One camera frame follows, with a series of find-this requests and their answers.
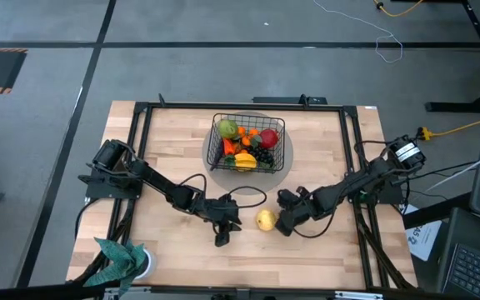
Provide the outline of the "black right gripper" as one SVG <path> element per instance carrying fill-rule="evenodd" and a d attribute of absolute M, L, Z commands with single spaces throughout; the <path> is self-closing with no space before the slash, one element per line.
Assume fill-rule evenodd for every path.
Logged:
<path fill-rule="evenodd" d="M 319 220 L 328 216 L 328 212 L 323 210 L 313 198 L 311 193 L 305 187 L 298 187 L 295 200 L 286 210 L 281 210 L 277 215 L 275 228 L 280 228 L 280 233 L 289 237 L 295 228 L 295 223 L 305 223 L 309 219 Z"/>

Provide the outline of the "black grape bunch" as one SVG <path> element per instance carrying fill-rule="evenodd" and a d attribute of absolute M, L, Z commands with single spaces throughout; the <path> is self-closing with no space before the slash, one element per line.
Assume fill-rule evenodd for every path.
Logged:
<path fill-rule="evenodd" d="M 265 168 L 272 168 L 274 165 L 274 157 L 268 149 L 263 147 L 247 147 L 247 152 L 254 156 L 258 163 L 262 163 Z"/>

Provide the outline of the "black metal table frame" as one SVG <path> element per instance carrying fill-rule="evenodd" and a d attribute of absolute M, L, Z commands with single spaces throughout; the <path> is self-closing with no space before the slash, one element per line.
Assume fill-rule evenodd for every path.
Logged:
<path fill-rule="evenodd" d="M 365 285 L 353 207 L 345 202 L 334 217 L 309 221 L 289 237 L 264 232 L 256 224 L 263 209 L 278 210 L 280 189 L 314 189 L 340 182 L 358 169 L 353 151 L 357 124 L 349 112 L 272 111 L 286 123 L 293 147 L 284 182 L 264 192 L 254 186 L 219 187 L 203 163 L 203 142 L 215 109 L 163 108 L 152 111 L 149 164 L 166 178 L 206 187 L 212 198 L 231 193 L 240 205 L 242 230 L 216 247 L 211 226 L 173 209 L 145 187 L 137 201 L 131 236 L 157 258 L 144 278 L 148 285 L 240 288 L 350 288 Z"/>

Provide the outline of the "potted fake green plant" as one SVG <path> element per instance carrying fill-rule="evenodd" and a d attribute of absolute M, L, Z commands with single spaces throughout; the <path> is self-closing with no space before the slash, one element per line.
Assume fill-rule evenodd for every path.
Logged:
<path fill-rule="evenodd" d="M 136 279 L 145 278 L 157 266 L 156 256 L 149 252 L 144 244 L 134 246 L 130 240 L 125 245 L 108 239 L 95 237 L 101 248 L 101 254 L 112 261 L 102 271 L 96 272 L 83 284 L 84 287 L 99 286 L 119 281 L 118 296 L 123 295 Z"/>

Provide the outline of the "grey round mat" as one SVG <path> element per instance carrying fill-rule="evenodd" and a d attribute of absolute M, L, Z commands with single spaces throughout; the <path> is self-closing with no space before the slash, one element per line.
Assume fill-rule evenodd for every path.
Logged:
<path fill-rule="evenodd" d="M 234 166 L 224 163 L 223 139 L 218 133 L 218 123 L 222 119 L 235 121 L 238 127 L 258 131 L 274 129 L 279 140 L 268 149 L 274 157 L 273 167 L 259 163 L 255 169 L 239 172 Z M 202 160 L 210 178 L 221 188 L 230 190 L 239 186 L 254 186 L 264 192 L 276 188 L 284 182 L 293 165 L 293 145 L 287 133 L 286 123 L 280 117 L 271 117 L 260 112 L 241 111 L 236 113 L 217 112 L 212 117 L 211 127 L 204 138 Z"/>

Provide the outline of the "red apple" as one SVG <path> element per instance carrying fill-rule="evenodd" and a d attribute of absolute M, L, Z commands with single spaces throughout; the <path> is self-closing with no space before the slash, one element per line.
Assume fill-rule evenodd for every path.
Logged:
<path fill-rule="evenodd" d="M 279 136 L 276 130 L 274 129 L 264 129 L 259 134 L 262 141 L 259 143 L 261 148 L 273 148 L 279 140 Z"/>

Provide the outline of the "yellow pear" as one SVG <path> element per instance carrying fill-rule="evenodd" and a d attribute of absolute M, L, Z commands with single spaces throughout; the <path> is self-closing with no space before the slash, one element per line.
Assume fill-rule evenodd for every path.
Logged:
<path fill-rule="evenodd" d="M 264 232 L 272 231 L 275 228 L 277 217 L 267 209 L 263 209 L 257 213 L 256 223 L 260 230 Z"/>

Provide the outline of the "two oranges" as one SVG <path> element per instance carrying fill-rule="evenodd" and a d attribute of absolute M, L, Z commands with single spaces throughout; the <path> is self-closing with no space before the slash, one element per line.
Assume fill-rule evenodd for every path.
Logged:
<path fill-rule="evenodd" d="M 246 148 L 257 148 L 261 141 L 262 139 L 259 136 L 259 131 L 256 128 L 252 128 L 248 132 L 244 131 L 241 137 L 241 144 Z"/>

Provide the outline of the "white paper sheet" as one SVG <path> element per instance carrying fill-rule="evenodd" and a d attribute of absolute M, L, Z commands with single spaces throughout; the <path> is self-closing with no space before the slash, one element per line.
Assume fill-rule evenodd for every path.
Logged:
<path fill-rule="evenodd" d="M 405 233 L 410 253 L 426 262 L 442 225 L 442 221 L 435 221 L 407 229 Z"/>

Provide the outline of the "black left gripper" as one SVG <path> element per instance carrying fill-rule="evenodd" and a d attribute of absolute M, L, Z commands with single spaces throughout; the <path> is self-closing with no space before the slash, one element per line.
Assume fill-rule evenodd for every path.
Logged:
<path fill-rule="evenodd" d="M 218 248 L 227 245 L 230 240 L 229 232 L 241 231 L 241 220 L 238 216 L 239 206 L 235 200 L 224 195 L 219 199 L 198 200 L 193 214 L 211 223 L 227 223 L 214 226 L 214 245 Z"/>

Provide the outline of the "orange carrot with green leaves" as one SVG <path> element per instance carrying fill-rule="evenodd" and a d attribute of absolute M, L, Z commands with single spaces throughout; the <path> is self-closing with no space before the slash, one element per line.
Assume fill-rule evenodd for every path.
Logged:
<path fill-rule="evenodd" d="M 228 166 L 235 165 L 236 146 L 228 138 L 222 140 L 224 163 Z"/>

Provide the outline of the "green lime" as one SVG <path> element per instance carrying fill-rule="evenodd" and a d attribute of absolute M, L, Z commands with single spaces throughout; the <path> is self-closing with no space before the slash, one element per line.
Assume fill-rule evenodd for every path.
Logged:
<path fill-rule="evenodd" d="M 222 138 L 234 139 L 238 136 L 238 125 L 231 119 L 220 120 L 217 130 Z"/>

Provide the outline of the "black rear table bracket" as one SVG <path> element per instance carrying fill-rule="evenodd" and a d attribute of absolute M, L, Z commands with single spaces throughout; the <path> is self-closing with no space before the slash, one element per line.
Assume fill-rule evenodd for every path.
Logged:
<path fill-rule="evenodd" d="M 299 104 L 299 105 L 327 105 L 328 101 L 325 97 L 310 97 L 301 94 L 298 97 L 254 97 L 253 103 L 266 104 Z"/>

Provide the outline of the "black laptop keyboard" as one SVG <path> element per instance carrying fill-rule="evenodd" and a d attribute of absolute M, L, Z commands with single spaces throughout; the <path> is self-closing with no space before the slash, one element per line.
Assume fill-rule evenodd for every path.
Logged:
<path fill-rule="evenodd" d="M 460 208 L 450 214 L 437 290 L 457 299 L 480 298 L 480 217 Z"/>

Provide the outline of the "yellow banana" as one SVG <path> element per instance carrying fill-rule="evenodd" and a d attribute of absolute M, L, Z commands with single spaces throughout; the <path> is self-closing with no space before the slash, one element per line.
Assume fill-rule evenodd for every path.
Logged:
<path fill-rule="evenodd" d="M 255 169 L 258 166 L 257 159 L 247 152 L 240 152 L 236 154 L 234 158 L 235 168 L 239 172 L 247 172 L 251 169 Z"/>

